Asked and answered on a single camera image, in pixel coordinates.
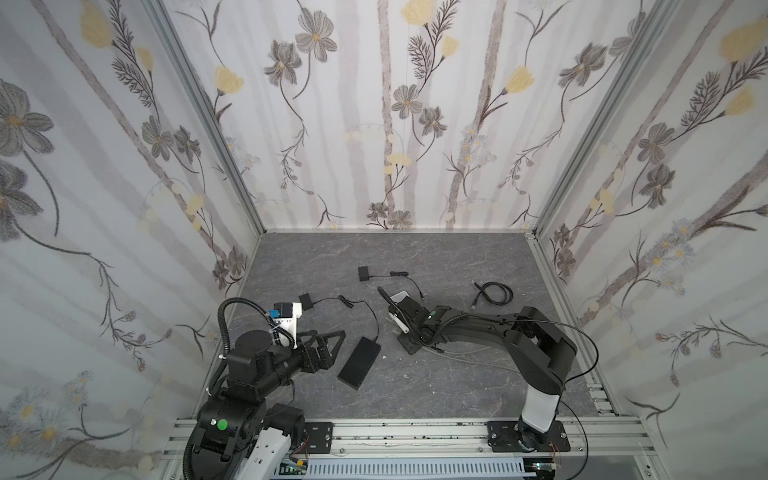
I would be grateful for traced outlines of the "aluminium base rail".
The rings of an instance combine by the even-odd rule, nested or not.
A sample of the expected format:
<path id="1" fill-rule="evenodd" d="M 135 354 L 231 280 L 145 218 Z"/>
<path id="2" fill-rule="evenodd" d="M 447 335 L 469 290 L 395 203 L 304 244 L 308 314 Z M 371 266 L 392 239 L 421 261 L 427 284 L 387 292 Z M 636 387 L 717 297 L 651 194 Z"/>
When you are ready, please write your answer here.
<path id="1" fill-rule="evenodd" d="M 597 414 L 561 410 L 552 445 L 538 452 L 491 446 L 491 433 L 510 434 L 513 421 L 482 418 L 322 420 L 333 431 L 330 450 L 316 459 L 521 458 L 535 479 L 666 479 L 668 473 L 641 420 L 621 413 L 605 388 L 587 385 Z"/>

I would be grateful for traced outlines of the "black network switch box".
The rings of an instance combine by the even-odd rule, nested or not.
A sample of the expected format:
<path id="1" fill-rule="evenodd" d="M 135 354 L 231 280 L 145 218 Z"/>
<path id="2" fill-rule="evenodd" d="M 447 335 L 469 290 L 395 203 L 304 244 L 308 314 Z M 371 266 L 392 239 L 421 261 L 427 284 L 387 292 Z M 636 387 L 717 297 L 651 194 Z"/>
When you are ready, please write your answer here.
<path id="1" fill-rule="evenodd" d="M 345 385 L 359 390 L 381 351 L 381 345 L 362 337 L 337 375 Z"/>

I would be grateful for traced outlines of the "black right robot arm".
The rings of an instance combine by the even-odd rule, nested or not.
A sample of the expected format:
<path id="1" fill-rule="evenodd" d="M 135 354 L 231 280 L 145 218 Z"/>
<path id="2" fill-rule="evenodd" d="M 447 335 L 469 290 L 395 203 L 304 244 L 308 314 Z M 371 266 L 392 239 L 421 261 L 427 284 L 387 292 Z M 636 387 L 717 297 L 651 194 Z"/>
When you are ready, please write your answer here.
<path id="1" fill-rule="evenodd" d="M 485 315 L 445 305 L 428 308 L 405 292 L 390 295 L 381 287 L 377 292 L 388 304 L 390 317 L 401 330 L 398 341 L 410 355 L 422 349 L 441 353 L 442 346 L 451 342 L 497 348 L 509 355 L 527 383 L 525 402 L 510 434 L 489 435 L 491 446 L 522 452 L 551 446 L 550 432 L 566 385 L 591 373 L 599 362 L 594 359 L 588 369 L 573 375 L 578 348 L 565 331 L 578 333 L 592 347 L 596 342 L 583 330 L 552 321 L 534 307 L 510 315 Z"/>

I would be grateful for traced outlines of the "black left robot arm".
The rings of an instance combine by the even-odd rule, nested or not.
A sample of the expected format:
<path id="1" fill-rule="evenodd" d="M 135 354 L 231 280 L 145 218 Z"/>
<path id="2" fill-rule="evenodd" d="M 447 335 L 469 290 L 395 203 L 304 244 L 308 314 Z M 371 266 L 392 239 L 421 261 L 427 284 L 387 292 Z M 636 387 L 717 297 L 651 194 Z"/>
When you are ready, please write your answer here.
<path id="1" fill-rule="evenodd" d="M 226 310 L 253 308 L 267 323 L 232 339 Z M 222 353 L 185 446 L 181 469 L 186 479 L 269 479 L 280 465 L 304 474 L 312 450 L 327 453 L 333 428 L 307 425 L 304 412 L 291 403 L 268 403 L 294 376 L 331 369 L 346 338 L 343 330 L 300 332 L 302 306 L 278 302 L 266 310 L 256 302 L 232 297 L 217 310 Z"/>

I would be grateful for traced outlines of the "white rectangular device box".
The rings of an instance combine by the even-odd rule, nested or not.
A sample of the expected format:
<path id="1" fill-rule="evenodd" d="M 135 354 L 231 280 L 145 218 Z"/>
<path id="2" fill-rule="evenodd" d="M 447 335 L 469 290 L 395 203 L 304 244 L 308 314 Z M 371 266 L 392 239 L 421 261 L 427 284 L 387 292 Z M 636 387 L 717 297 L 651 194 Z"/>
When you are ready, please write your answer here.
<path id="1" fill-rule="evenodd" d="M 406 299 L 408 297 L 409 297 L 409 294 L 406 291 L 400 291 L 400 292 L 392 295 L 390 297 L 390 299 L 392 301 L 394 301 L 395 303 L 400 303 L 401 301 L 403 301 L 404 299 Z"/>

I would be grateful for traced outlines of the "black power adapter with cable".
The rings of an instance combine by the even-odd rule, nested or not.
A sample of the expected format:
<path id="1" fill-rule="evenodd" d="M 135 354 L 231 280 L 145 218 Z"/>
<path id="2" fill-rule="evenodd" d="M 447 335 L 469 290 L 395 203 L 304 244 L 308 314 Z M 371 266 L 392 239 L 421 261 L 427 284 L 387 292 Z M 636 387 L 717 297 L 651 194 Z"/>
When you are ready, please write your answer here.
<path id="1" fill-rule="evenodd" d="M 325 298 L 320 298 L 320 299 L 314 299 L 309 293 L 301 294 L 298 297 L 298 300 L 299 300 L 299 303 L 301 304 L 302 309 L 304 311 L 311 310 L 314 307 L 316 307 L 317 305 L 319 305 L 320 303 L 332 302 L 332 301 L 339 302 L 339 303 L 341 303 L 342 305 L 344 305 L 348 309 L 354 309 L 357 305 L 363 305 L 370 312 L 370 314 L 372 315 L 372 317 L 374 319 L 374 322 L 375 322 L 376 334 L 375 334 L 375 336 L 373 338 L 373 341 L 377 342 L 379 340 L 379 338 L 380 338 L 380 335 L 381 335 L 381 322 L 379 321 L 378 316 L 375 313 L 375 311 L 373 310 L 373 308 L 371 307 L 371 305 L 366 300 L 352 300 L 352 299 L 347 298 L 344 295 L 337 295 L 337 296 L 332 296 L 332 297 L 325 297 Z"/>

